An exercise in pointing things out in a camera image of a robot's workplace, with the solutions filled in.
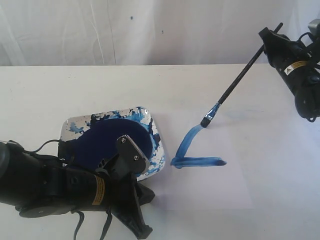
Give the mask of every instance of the yellow label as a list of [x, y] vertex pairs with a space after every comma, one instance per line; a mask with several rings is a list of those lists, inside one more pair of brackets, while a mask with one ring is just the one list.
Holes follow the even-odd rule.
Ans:
[[105, 196], [106, 186], [105, 186], [105, 181], [101, 177], [95, 176], [95, 180], [96, 180], [96, 193], [95, 193], [95, 198], [93, 200], [92, 205], [100, 205]]
[[295, 63], [292, 63], [291, 65], [287, 66], [284, 69], [284, 73], [288, 76], [290, 73], [292, 73], [295, 69], [306, 66], [307, 61], [296, 61]]

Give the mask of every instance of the white fabric curtain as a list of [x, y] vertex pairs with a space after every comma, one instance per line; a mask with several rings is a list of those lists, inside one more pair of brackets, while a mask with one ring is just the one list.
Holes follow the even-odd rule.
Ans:
[[316, 18], [320, 0], [0, 0], [0, 66], [247, 63], [264, 27]]

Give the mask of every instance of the white table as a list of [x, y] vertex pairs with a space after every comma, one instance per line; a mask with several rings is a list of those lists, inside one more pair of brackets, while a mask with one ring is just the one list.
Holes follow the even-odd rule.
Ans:
[[[199, 124], [243, 67], [0, 67], [0, 138], [34, 150], [46, 140], [58, 138], [69, 117], [144, 106], [159, 127], [167, 152], [164, 170], [149, 178], [147, 186], [161, 193], [168, 185], [168, 181], [163, 184], [168, 173], [191, 176], [212, 171], [213, 176], [227, 176], [229, 164], [238, 166], [234, 178], [244, 182], [244, 190], [238, 194], [248, 196], [237, 202], [237, 197], [227, 199], [224, 191], [222, 202], [227, 203], [223, 205], [215, 186], [218, 193], [210, 193], [215, 197], [212, 209], [206, 201], [203, 206], [180, 210], [159, 207], [156, 198], [142, 207], [146, 224], [153, 227], [148, 239], [319, 239], [320, 122], [309, 123], [298, 116], [292, 94], [267, 64], [253, 66], [190, 147], [189, 156], [220, 156], [228, 161], [226, 168], [176, 170], [170, 166], [186, 132]], [[224, 145], [219, 145], [219, 138]], [[55, 155], [57, 145], [51, 143], [42, 153]], [[236, 180], [232, 176], [228, 176], [230, 181]], [[190, 187], [191, 195], [194, 191], [199, 192]], [[4, 204], [0, 204], [0, 212], [1, 239], [6, 240], [71, 240], [78, 222], [71, 214], [25, 219]], [[77, 239], [99, 239], [104, 222], [104, 213], [86, 213]], [[135, 237], [114, 218], [106, 239]]]

